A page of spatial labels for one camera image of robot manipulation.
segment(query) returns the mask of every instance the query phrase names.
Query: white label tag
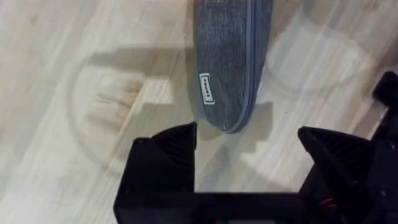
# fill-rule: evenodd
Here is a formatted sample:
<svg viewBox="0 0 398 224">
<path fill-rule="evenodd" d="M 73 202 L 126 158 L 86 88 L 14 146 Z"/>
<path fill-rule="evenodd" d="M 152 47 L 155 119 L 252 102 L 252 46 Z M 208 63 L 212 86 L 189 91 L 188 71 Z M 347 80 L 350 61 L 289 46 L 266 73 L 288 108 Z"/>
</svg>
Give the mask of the white label tag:
<svg viewBox="0 0 398 224">
<path fill-rule="evenodd" d="M 199 78 L 200 78 L 201 94 L 203 96 L 203 103 L 206 105 L 216 104 L 210 86 L 210 74 L 209 73 L 200 74 Z"/>
</svg>

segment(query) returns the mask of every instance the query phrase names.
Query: wooden floor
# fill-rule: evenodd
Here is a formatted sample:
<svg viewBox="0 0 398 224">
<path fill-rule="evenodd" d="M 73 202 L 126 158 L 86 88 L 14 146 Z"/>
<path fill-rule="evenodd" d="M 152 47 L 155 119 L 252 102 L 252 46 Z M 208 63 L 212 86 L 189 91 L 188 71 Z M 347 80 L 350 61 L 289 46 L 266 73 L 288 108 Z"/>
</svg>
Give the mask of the wooden floor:
<svg viewBox="0 0 398 224">
<path fill-rule="evenodd" d="M 199 121 L 198 191 L 291 192 L 303 125 L 367 137 L 398 65 L 396 0 L 275 0 L 249 126 Z M 192 3 L 0 1 L 0 223 L 115 223 L 131 141 L 194 120 Z"/>
</svg>

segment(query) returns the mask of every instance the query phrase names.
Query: red wire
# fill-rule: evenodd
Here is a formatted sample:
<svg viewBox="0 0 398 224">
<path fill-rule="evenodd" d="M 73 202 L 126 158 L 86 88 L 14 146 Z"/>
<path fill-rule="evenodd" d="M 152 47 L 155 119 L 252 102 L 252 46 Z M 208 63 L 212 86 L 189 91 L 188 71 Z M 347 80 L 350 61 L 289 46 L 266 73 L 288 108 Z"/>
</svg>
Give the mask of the red wire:
<svg viewBox="0 0 398 224">
<path fill-rule="evenodd" d="M 329 202 L 333 202 L 333 198 L 324 199 L 323 201 L 321 201 L 319 203 L 319 205 L 324 205 L 324 204 L 327 204 Z"/>
</svg>

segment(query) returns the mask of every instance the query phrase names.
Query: shoe label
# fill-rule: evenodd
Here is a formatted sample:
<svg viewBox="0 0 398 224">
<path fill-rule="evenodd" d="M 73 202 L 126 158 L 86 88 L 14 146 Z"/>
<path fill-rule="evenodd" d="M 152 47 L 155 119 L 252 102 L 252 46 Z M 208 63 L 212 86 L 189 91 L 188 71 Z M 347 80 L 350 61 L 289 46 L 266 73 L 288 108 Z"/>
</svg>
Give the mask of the shoe label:
<svg viewBox="0 0 398 224">
<path fill-rule="evenodd" d="M 205 105 L 214 105 L 216 101 L 213 97 L 213 92 L 211 90 L 210 85 L 210 74 L 209 73 L 202 73 L 199 75 L 200 79 L 200 86 L 201 86 L 201 94 L 203 96 L 203 103 Z"/>
</svg>

